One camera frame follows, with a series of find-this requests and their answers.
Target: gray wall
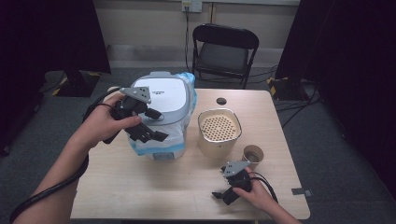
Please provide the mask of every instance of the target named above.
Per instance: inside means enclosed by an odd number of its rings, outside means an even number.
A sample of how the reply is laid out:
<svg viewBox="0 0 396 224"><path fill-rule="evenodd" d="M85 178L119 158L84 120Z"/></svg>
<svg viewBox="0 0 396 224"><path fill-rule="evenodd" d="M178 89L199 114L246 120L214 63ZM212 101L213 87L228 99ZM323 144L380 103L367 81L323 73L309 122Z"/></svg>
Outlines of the gray wall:
<svg viewBox="0 0 396 224"><path fill-rule="evenodd" d="M285 46L298 3L281 0L239 2L261 4L203 2L201 13L190 13L189 48L192 49L193 28L212 21L251 30L261 41L257 58L262 58L262 62L271 61L268 57L274 54L277 60ZM184 51L187 23L180 1L94 0L94 3L107 45Z"/></svg>

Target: chair leg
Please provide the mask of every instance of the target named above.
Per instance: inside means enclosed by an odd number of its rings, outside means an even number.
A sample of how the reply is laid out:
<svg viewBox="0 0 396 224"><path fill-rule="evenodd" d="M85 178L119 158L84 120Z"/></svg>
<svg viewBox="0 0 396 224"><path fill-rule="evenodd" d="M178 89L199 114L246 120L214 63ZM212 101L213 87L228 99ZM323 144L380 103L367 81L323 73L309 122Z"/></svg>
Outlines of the chair leg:
<svg viewBox="0 0 396 224"><path fill-rule="evenodd" d="M247 88L247 84L248 84L248 77L245 77L245 78L243 79L243 81L244 81L244 85L242 86L242 90L244 90L244 89L246 89L246 88Z"/></svg>

